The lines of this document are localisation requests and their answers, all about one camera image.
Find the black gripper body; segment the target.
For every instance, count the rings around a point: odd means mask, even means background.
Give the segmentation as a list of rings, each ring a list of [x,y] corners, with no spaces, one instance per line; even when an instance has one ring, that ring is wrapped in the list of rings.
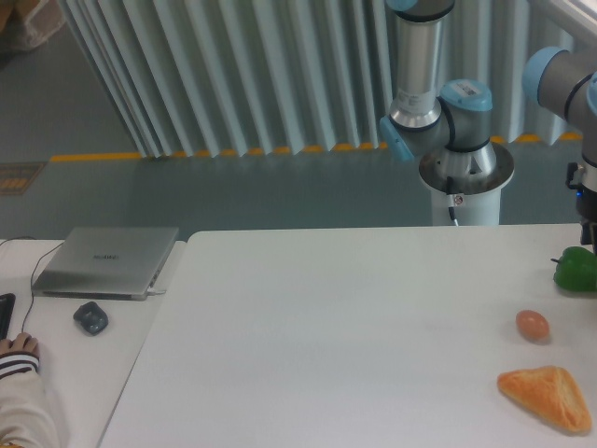
[[[569,162],[565,185],[576,192],[582,245],[596,244],[596,168],[588,163]]]

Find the person's hand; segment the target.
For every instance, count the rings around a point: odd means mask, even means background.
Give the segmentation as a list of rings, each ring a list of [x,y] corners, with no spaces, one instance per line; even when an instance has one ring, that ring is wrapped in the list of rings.
[[[4,357],[15,354],[40,358],[40,347],[37,338],[29,333],[22,332],[14,340],[3,339],[0,342],[0,355]]]

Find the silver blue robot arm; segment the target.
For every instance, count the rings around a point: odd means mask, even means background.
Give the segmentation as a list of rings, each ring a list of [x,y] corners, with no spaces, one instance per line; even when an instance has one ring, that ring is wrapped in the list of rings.
[[[496,226],[501,193],[514,174],[511,154],[490,140],[491,90],[474,79],[437,85],[443,22],[452,1],[390,1],[400,20],[397,93],[380,120],[401,161],[419,158],[436,226]],[[571,52],[537,51],[524,66],[523,92],[583,135],[582,161],[569,163],[565,185],[576,194],[583,245],[596,244],[596,5],[534,1],[566,32],[588,43]]]

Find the cream sleeved forearm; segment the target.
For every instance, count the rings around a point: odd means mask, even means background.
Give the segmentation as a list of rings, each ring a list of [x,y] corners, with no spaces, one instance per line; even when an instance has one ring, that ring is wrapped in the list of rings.
[[[61,447],[38,368],[24,351],[1,356],[2,447]]]

